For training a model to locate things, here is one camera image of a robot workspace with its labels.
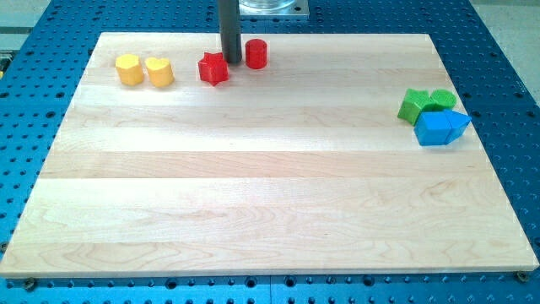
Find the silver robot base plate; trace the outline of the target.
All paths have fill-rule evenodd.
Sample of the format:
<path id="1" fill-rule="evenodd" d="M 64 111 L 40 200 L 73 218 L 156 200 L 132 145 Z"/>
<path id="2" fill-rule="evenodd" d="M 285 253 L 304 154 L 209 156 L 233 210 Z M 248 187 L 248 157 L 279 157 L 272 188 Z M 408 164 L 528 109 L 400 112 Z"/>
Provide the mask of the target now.
<path id="1" fill-rule="evenodd" d="M 240 0 L 240 14 L 250 18 L 307 18 L 308 0 Z"/>

